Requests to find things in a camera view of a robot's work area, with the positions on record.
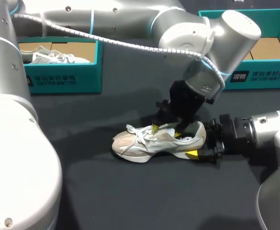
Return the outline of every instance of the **cable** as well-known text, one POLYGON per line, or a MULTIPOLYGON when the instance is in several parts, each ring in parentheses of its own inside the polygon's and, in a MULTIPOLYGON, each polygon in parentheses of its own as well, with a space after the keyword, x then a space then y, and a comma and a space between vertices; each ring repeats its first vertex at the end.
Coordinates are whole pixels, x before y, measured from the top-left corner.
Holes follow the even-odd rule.
MULTIPOLYGON (((34 16, 30 16, 30 15, 25 15, 25 14, 14 14, 11 16, 12 18, 21 18, 21 19, 27 19, 27 20, 31 20, 37 23, 42 23, 42 19, 38 18, 38 17, 34 17, 34 16)), ((59 30, 59 31, 63 31, 65 33, 71 34, 71 35, 75 35, 77 37, 84 37, 84 38, 88 38, 88 39, 92 39, 92 40, 96 40, 96 41, 100 41, 100 42, 104 42, 104 43, 109 43, 109 44, 114 44, 117 46, 124 46, 124 47, 129 47, 132 49, 138 49, 138 50, 144 50, 144 51, 150 51, 150 52, 156 52, 156 53, 168 53, 168 54, 177 54, 177 55, 188 55, 188 56, 194 56, 197 58, 201 57, 200 53, 196 53, 196 52, 192 52, 192 51, 187 51, 187 50, 177 50, 177 49, 162 49, 162 48, 154 48, 154 47, 148 47, 148 46, 140 46, 140 45, 136 45, 136 44, 131 44, 131 43, 127 43, 127 42, 120 42, 120 41, 116 41, 116 40, 112 40, 112 39, 108 39, 108 38, 104 38, 104 37, 100 37, 100 36, 96 36, 96 35, 92 35, 92 34, 88 34, 88 33, 84 33, 84 32, 80 32, 77 30, 73 30, 73 29, 69 29, 69 28, 65 28, 63 26, 59 26, 56 25, 50 21, 45 20, 45 22, 47 26, 59 30)), ((213 62, 208 59, 207 57, 203 57, 202 60, 211 67, 211 69, 216 73, 216 76, 220 82, 220 90, 223 90, 225 88, 225 81, 222 78, 221 72, 217 69, 217 67, 213 64, 213 62)))

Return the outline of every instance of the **open box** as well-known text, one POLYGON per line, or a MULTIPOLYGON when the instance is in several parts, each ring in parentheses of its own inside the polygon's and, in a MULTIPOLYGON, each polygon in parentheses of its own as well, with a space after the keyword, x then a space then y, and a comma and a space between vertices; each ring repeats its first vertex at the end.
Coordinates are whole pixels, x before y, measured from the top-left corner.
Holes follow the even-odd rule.
MULTIPOLYGON (((280 89, 280 9, 237 10, 260 27, 262 36, 226 82, 227 90, 280 89)), ((199 11, 219 18, 224 11, 199 11)))
POLYGON ((90 63, 24 64, 31 94, 100 93, 102 88, 102 43, 75 37, 32 37, 19 42, 19 49, 39 46, 85 58, 90 63))

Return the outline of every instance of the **sneaker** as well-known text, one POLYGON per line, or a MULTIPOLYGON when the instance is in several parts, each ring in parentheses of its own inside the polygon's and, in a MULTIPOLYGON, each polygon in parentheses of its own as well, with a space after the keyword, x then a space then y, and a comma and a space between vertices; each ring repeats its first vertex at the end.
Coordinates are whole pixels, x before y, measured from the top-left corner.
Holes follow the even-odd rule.
POLYGON ((177 123, 165 124, 155 132, 153 126, 134 128, 127 125, 127 131, 113 138, 112 149, 120 157, 137 163, 147 162, 156 153, 162 151, 189 160, 190 156, 187 152, 197 150, 204 145, 206 130, 203 123, 198 122, 196 130, 194 125, 191 125, 190 131, 187 127, 186 133, 181 135, 176 133, 176 125, 177 123))
POLYGON ((63 54, 56 50, 49 50, 40 46, 33 51, 22 51, 23 62, 30 64, 50 64, 50 63, 90 63, 90 61, 75 57, 72 54, 63 54))

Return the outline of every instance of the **teal box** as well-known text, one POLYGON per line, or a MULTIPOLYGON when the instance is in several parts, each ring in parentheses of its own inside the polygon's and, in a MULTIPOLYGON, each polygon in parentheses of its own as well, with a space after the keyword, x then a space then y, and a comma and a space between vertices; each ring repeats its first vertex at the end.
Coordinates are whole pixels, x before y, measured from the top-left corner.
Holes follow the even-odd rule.
POLYGON ((95 58, 91 63, 24 64, 31 94, 100 93, 102 89, 103 44, 75 37, 31 37, 19 43, 94 42, 95 58))
MULTIPOLYGON (((237 10, 260 27, 261 37, 280 42, 280 9, 237 10)), ((200 16, 219 18, 224 11, 199 11, 200 16)), ((226 82, 227 90, 280 89, 280 59, 244 60, 226 82)))

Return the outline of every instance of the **shoelace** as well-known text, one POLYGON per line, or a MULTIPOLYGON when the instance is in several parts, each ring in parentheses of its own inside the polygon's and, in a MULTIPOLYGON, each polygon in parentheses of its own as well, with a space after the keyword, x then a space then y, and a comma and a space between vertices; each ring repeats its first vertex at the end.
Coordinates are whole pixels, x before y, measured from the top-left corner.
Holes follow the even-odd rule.
POLYGON ((143 144, 146 147, 146 142, 147 141, 156 141, 156 138, 152 137, 146 137, 147 135, 152 135, 153 134, 153 126, 147 126, 142 129, 136 129, 135 127, 131 125, 126 125, 127 132, 130 134, 135 134, 135 138, 133 142, 122 152, 122 154, 126 151, 128 151, 136 142, 139 142, 143 144))
POLYGON ((56 51, 58 54, 55 56, 54 53, 50 53, 49 56, 53 58, 49 63, 74 63, 75 56, 72 54, 62 54, 56 51))

